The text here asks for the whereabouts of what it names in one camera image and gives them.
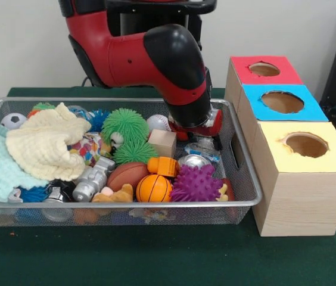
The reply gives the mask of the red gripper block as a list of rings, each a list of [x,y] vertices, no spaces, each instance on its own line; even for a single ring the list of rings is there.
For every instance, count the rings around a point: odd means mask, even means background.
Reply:
[[[219,136],[222,127],[222,111],[220,109],[213,108],[210,113],[210,118],[199,126],[184,128],[174,121],[171,114],[168,116],[168,122],[171,131],[176,133],[178,140],[197,142],[196,136],[213,137],[214,148],[216,150],[222,149]]]

